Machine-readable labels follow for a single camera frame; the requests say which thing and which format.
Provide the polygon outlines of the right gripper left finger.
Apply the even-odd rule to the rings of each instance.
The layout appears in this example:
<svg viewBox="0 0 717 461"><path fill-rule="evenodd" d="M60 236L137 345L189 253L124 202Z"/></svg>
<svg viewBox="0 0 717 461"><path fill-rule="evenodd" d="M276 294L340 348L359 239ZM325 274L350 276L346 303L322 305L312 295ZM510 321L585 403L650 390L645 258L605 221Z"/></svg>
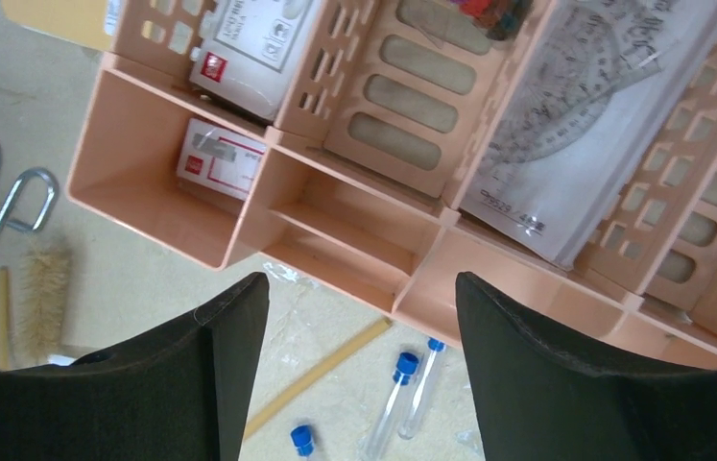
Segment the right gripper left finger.
<svg viewBox="0 0 717 461"><path fill-rule="evenodd" d="M254 272L70 365L0 371L0 460L235 460L269 313Z"/></svg>

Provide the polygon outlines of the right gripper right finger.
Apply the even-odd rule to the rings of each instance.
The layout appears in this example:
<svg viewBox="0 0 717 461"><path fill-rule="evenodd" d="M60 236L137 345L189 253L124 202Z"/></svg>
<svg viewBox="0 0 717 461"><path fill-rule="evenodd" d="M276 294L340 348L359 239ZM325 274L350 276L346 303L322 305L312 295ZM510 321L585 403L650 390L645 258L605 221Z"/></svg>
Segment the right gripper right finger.
<svg viewBox="0 0 717 461"><path fill-rule="evenodd" d="M717 370L625 351L455 280L477 423L492 460L717 460Z"/></svg>

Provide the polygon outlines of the bristle test tube brush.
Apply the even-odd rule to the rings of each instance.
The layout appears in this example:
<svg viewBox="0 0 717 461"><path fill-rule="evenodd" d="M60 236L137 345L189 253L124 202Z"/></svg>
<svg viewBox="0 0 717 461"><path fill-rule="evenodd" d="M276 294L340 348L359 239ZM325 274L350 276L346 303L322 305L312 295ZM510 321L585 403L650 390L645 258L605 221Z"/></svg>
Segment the bristle test tube brush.
<svg viewBox="0 0 717 461"><path fill-rule="evenodd" d="M13 333L20 364L42 364L60 345L71 266L72 252L62 238L35 239L23 256Z"/></svg>

